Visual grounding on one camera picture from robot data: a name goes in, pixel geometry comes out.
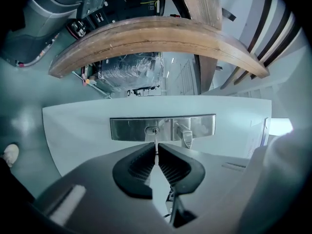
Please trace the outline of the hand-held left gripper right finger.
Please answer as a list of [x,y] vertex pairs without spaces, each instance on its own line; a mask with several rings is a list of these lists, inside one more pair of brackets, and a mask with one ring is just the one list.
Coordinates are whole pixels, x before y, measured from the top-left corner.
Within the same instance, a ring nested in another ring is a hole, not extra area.
[[175,195],[193,193],[205,177],[205,168],[187,156],[183,148],[158,144],[159,167]]

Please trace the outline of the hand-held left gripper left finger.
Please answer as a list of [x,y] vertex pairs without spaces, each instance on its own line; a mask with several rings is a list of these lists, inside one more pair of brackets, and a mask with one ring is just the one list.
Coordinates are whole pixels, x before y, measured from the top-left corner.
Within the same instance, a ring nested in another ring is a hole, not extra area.
[[133,198],[152,199],[152,189],[146,181],[155,165],[155,144],[149,143],[135,148],[134,152],[115,164],[113,179],[126,195]]

